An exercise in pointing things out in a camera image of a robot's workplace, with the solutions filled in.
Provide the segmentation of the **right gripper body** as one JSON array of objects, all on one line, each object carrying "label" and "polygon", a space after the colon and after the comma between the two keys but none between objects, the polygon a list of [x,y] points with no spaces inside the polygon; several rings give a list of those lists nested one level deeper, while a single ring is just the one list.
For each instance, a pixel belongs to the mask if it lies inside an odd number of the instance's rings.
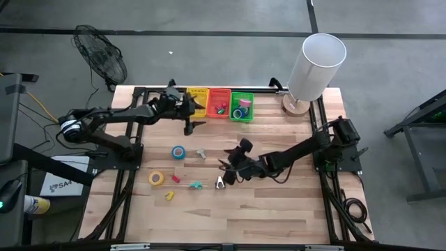
[{"label": "right gripper body", "polygon": [[237,153],[228,155],[227,160],[232,169],[224,169],[224,182],[233,185],[237,176],[249,181],[253,177],[264,178],[265,170],[260,160],[252,159],[246,156],[253,148],[253,144],[246,138],[242,138],[239,145],[235,147]]}]

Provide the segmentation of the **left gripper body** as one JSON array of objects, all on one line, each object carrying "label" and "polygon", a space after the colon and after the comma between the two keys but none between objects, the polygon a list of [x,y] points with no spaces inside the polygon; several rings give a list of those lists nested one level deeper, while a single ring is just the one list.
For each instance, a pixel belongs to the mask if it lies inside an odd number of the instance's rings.
[{"label": "left gripper body", "polygon": [[179,98],[173,94],[162,93],[158,100],[159,117],[161,119],[182,120],[185,122],[184,135],[193,133],[194,124],[190,121],[195,111],[195,102],[188,93]]}]

